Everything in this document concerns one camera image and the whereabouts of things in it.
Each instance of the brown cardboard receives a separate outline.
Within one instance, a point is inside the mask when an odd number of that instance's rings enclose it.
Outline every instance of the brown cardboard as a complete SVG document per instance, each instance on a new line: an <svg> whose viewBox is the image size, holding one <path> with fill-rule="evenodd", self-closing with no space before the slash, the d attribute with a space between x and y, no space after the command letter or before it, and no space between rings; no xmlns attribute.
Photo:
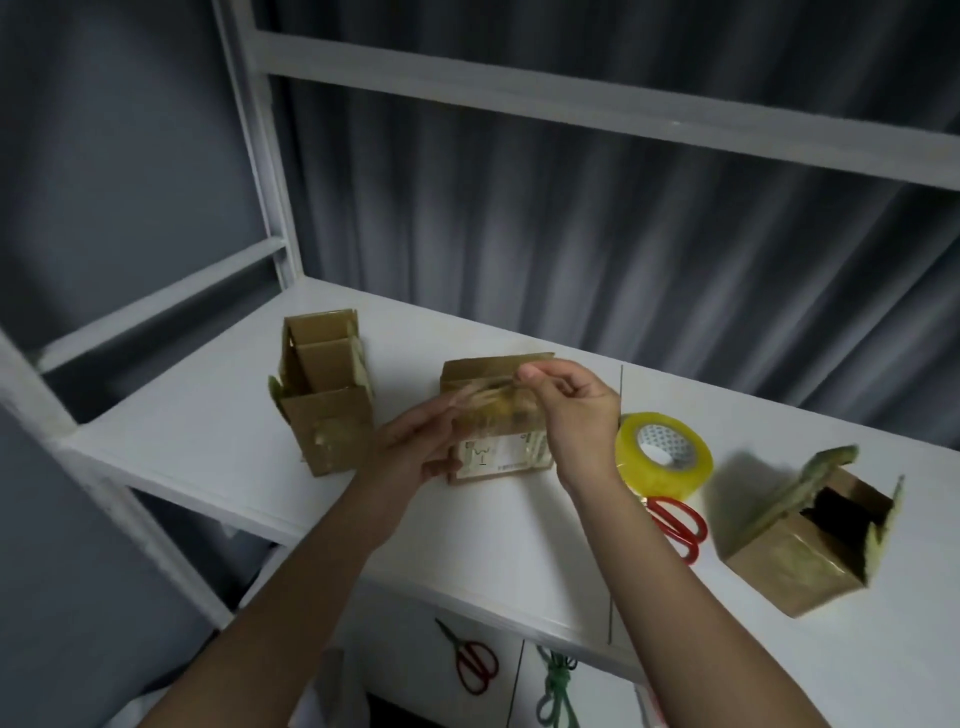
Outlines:
<svg viewBox="0 0 960 728"><path fill-rule="evenodd" d="M527 389L514 384L517 367L529 361L553 357L552 352L490 356L447 361L440 377L441 392L465 389L468 393L461 402L464 414L457 419L470 437L451 449L451 455L460 457L465 466L448 478L450 483L463 483L553 467L553 458L546 445L546 421L537 398ZM491 445L492 438L499 438ZM482 462L485 453L500 448L504 451L526 449L518 463L508 463L503 473L464 475L470 470L474 455Z"/></svg>
<svg viewBox="0 0 960 728"><path fill-rule="evenodd" d="M373 433L372 388L356 311L284 320L270 393L314 475L357 467Z"/></svg>
<svg viewBox="0 0 960 728"><path fill-rule="evenodd" d="M789 617L863 589L900 508L844 470L857 447L818 452L741 535L726 564Z"/></svg>

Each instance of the scissor handle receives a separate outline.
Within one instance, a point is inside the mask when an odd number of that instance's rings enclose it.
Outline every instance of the scissor handle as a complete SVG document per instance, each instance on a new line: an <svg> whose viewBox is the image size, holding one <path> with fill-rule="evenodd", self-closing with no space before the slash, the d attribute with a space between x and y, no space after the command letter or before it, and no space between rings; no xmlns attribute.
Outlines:
<svg viewBox="0 0 960 728"><path fill-rule="evenodd" d="M490 659L485 661L480 653L486 653ZM478 688L472 688L467 677L464 674L464 668L468 669L474 677L480 681ZM493 650L483 643L465 642L457 650L457 675L460 677L460 684L471 695L481 695L487 691L491 680L500 672L500 661L496 659Z"/></svg>
<svg viewBox="0 0 960 728"><path fill-rule="evenodd" d="M672 497L653 496L648 497L644 502L647 509L656 516L655 520L660 530L677 543L686 546L686 554L683 555L684 563L688 566L693 564L700 555L700 544L707 540L709 533L704 517L686 503ZM670 513L664 504L686 513L693 520L697 530L691 531L690 527Z"/></svg>

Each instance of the clear tape roll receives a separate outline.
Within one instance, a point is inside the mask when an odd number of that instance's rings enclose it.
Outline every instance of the clear tape roll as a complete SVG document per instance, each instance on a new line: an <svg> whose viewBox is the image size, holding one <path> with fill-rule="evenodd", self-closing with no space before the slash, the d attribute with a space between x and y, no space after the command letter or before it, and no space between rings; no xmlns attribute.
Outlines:
<svg viewBox="0 0 960 728"><path fill-rule="evenodd" d="M639 496L686 500L713 472L703 439L660 412L626 415L616 433L616 467Z"/></svg>

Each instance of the green rope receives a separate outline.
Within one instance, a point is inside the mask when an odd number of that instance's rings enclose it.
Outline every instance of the green rope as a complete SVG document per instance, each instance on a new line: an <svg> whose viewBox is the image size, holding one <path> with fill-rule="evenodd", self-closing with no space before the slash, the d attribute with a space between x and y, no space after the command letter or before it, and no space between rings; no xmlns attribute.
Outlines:
<svg viewBox="0 0 960 728"><path fill-rule="evenodd" d="M577 661L553 650L547 654L547 651L539 645L537 645L537 651L546 663L545 691L543 697L537 702L537 722L549 728L559 728L560 714L566 708L568 728L580 728L577 714L573 712L570 698L566 694L566 686L570 684L570 671L577 667ZM545 716L543 709L548 707L550 713Z"/></svg>

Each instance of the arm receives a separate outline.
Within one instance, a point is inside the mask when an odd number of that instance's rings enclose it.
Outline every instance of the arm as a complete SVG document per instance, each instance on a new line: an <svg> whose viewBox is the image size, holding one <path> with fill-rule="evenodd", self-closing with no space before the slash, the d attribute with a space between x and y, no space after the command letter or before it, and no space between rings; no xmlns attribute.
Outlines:
<svg viewBox="0 0 960 728"><path fill-rule="evenodd" d="M613 457L617 394L561 359L525 364L517 376L546 411L560 480L671 728L827 726L623 485Z"/></svg>
<svg viewBox="0 0 960 728"><path fill-rule="evenodd" d="M354 582L447 458L456 394L441 395L377 431L344 494L233 623L144 719L143 728L286 726Z"/></svg>

